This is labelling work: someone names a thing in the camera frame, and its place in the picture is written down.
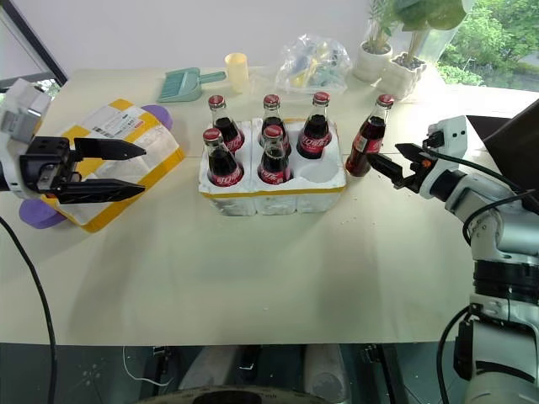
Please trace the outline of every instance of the trees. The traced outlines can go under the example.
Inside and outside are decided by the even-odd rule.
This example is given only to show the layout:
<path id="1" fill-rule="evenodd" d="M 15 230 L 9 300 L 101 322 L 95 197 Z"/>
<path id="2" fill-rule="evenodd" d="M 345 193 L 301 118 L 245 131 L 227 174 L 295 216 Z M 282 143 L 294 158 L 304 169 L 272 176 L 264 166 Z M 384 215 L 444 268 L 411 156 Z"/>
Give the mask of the trees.
<path id="1" fill-rule="evenodd" d="M 537 0 L 478 0 L 441 56 L 440 74 L 446 82 L 539 91 L 519 63 L 539 49 L 538 31 Z"/>

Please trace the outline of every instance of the cola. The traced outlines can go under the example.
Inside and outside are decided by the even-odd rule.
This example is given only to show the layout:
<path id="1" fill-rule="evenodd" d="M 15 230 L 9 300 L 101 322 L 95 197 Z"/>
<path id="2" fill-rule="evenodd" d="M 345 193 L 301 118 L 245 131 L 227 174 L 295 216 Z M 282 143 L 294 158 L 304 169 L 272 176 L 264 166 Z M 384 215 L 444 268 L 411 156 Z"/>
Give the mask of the cola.
<path id="1" fill-rule="evenodd" d="M 283 146 L 283 130 L 280 126 L 268 126 L 263 133 L 264 154 L 259 165 L 259 177 L 265 183 L 278 185 L 292 178 L 288 156 Z"/>
<path id="2" fill-rule="evenodd" d="M 243 167 L 228 150 L 222 133 L 210 128 L 202 136 L 208 152 L 208 179 L 217 187 L 230 187 L 239 183 L 243 177 Z"/>
<path id="3" fill-rule="evenodd" d="M 286 150 L 286 155 L 290 156 L 292 147 L 286 133 L 286 128 L 283 120 L 279 114 L 280 99 L 278 95 L 268 94 L 264 97 L 264 121 L 262 123 L 262 130 L 259 134 L 259 144 L 264 147 L 263 133 L 268 126 L 277 125 L 283 130 L 283 147 Z"/>
<path id="4" fill-rule="evenodd" d="M 227 104 L 222 95 L 212 95 L 208 98 L 213 127 L 218 129 L 227 145 L 234 154 L 245 142 L 245 135 L 238 129 L 236 122 L 228 117 Z"/>
<path id="5" fill-rule="evenodd" d="M 319 92 L 312 98 L 312 112 L 297 140 L 297 152 L 305 158 L 320 158 L 323 148 L 331 141 L 328 126 L 329 94 Z"/>
<path id="6" fill-rule="evenodd" d="M 386 133 L 387 113 L 393 106 L 393 96 L 383 94 L 376 100 L 374 109 L 361 125 L 346 159 L 346 170 L 354 177 L 363 177 L 371 169 L 367 156 L 378 153 Z"/>

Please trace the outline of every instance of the red bottle cap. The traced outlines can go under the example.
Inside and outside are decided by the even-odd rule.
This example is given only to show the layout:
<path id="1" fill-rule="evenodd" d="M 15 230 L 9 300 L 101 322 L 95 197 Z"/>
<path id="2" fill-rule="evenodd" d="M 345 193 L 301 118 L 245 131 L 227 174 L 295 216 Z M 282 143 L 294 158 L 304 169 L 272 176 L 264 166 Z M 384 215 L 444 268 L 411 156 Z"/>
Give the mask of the red bottle cap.
<path id="1" fill-rule="evenodd" d="M 280 102 L 279 96 L 275 94 L 268 94 L 264 97 L 264 105 L 275 105 Z"/>
<path id="2" fill-rule="evenodd" d="M 390 94 L 382 94 L 377 100 L 378 104 L 382 107 L 391 107 L 394 101 L 395 98 Z"/>
<path id="3" fill-rule="evenodd" d="M 280 126 L 270 125 L 264 129 L 264 137 L 269 139 L 277 139 L 279 136 L 283 136 L 283 130 Z"/>
<path id="4" fill-rule="evenodd" d="M 211 107 L 217 107 L 225 102 L 225 98 L 222 95 L 212 95 L 208 98 L 208 105 Z"/>
<path id="5" fill-rule="evenodd" d="M 221 131 L 217 128 L 206 129 L 202 135 L 205 141 L 216 141 L 219 136 L 221 136 Z"/>
<path id="6" fill-rule="evenodd" d="M 325 93 L 324 91 L 319 91 L 318 93 L 314 94 L 314 97 L 312 97 L 312 100 L 318 103 L 328 103 L 329 94 Z"/>

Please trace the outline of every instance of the white wall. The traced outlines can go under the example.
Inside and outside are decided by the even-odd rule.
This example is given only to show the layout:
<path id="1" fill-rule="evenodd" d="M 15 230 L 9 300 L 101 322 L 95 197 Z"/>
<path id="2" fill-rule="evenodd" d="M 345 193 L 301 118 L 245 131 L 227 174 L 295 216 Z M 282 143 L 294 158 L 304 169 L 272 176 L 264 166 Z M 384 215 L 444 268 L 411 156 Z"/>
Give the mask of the white wall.
<path id="1" fill-rule="evenodd" d="M 79 68 L 267 65 L 307 32 L 355 48 L 368 0 L 14 0 L 69 76 Z"/>
<path id="2" fill-rule="evenodd" d="M 0 79 L 47 72 L 43 61 L 0 9 Z"/>

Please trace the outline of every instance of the green dustpan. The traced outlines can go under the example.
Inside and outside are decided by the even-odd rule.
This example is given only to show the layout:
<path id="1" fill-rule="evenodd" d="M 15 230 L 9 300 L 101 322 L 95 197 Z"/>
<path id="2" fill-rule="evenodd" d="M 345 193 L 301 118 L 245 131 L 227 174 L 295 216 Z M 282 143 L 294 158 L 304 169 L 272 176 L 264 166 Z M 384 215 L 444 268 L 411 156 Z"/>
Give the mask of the green dustpan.
<path id="1" fill-rule="evenodd" d="M 198 67 L 168 72 L 161 89 L 159 103 L 195 101 L 202 95 L 201 84 L 218 82 L 227 78 L 225 72 L 200 74 Z"/>

